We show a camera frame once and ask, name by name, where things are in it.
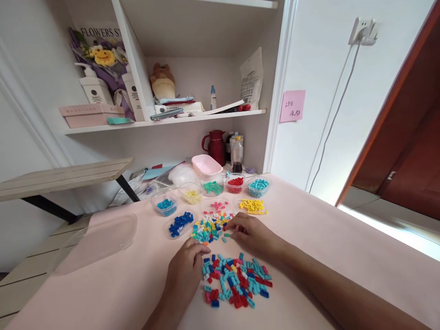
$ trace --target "pink tablecloth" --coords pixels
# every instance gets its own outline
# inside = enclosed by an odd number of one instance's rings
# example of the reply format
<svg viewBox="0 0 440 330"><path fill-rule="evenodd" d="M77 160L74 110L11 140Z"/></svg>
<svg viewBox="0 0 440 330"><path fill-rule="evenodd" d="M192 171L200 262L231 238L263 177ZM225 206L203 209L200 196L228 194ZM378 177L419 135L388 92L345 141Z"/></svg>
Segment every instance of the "pink tablecloth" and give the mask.
<svg viewBox="0 0 440 330"><path fill-rule="evenodd" d="M269 175L273 186L264 196L269 214L261 220L275 233L366 287L433 329L440 328L440 264L333 206ZM236 196L224 193L233 200ZM199 212L199 206L186 206ZM90 226L134 213L134 243L124 251L65 276L52 276L11 321L8 330L140 329L156 305L167 265L184 237L165 238L149 201L93 215ZM237 258L240 248L229 239L210 244L214 253ZM333 329L305 291L268 265L274 287L270 299L255 298L256 309L219 309L194 297L181 329L247 328Z"/></svg>

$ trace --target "shelf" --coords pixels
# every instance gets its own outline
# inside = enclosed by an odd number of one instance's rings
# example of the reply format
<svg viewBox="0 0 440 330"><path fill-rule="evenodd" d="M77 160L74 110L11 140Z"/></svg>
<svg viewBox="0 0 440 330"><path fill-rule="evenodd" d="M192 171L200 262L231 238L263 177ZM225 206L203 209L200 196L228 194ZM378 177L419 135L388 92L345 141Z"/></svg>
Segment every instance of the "shelf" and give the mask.
<svg viewBox="0 0 440 330"><path fill-rule="evenodd" d="M234 57L275 18L268 0L121 0L147 57Z"/></svg>
<svg viewBox="0 0 440 330"><path fill-rule="evenodd" d="M258 7L258 8L266 8L266 9L278 8L278 2L269 1L269 0L198 0L198 1L217 2L228 5Z"/></svg>
<svg viewBox="0 0 440 330"><path fill-rule="evenodd" d="M113 131L118 129L134 128L134 127L146 127L146 126L157 126L157 125L168 125L168 124L178 124L191 121L202 121L211 119L221 119L221 118L231 118L231 117L242 117L251 115L265 114L266 109L263 110L251 110L243 112L233 112L219 115L205 115L196 117L185 117L185 118L168 118L159 121L140 121L127 124L119 125L103 125L103 126L90 126L90 127L79 127L79 128L69 128L64 131L65 135L89 133L89 132L100 132L100 131Z"/></svg>

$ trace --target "flower bouquet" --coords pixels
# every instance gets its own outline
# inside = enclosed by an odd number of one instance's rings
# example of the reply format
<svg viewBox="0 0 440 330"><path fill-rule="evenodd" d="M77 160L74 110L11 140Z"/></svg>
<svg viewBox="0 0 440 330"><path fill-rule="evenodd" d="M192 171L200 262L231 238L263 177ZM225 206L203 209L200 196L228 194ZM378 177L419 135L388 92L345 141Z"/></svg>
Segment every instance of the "flower bouquet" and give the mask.
<svg viewBox="0 0 440 330"><path fill-rule="evenodd" d="M115 102L115 105L124 108L125 117L135 120L127 89L121 77L127 73L126 65L128 64L124 43L97 36L93 41L93 45L89 45L79 31L69 28L69 34L71 36L71 49L77 61L90 65L98 78L107 83L112 95L123 95L123 97L114 97L119 103L116 104Z"/></svg>

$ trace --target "blue brick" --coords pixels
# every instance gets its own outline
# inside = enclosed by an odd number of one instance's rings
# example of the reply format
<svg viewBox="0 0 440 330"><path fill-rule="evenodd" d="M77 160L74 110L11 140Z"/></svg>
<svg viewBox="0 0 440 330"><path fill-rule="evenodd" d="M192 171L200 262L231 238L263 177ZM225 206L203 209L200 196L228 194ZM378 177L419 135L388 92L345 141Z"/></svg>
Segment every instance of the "blue brick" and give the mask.
<svg viewBox="0 0 440 330"><path fill-rule="evenodd" d="M269 298L269 293L267 291L260 290L260 295L262 295L265 298Z"/></svg>

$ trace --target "red thermos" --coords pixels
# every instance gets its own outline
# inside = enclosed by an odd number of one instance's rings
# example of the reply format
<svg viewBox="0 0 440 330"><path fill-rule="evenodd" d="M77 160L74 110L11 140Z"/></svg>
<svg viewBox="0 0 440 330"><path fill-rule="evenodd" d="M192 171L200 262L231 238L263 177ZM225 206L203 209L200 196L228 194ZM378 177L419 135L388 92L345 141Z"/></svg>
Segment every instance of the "red thermos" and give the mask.
<svg viewBox="0 0 440 330"><path fill-rule="evenodd" d="M202 149L208 152L208 155L215 159L221 166L226 165L226 144L223 141L223 134L221 130L209 131L209 135L202 140ZM208 150L205 149L205 140L209 138Z"/></svg>

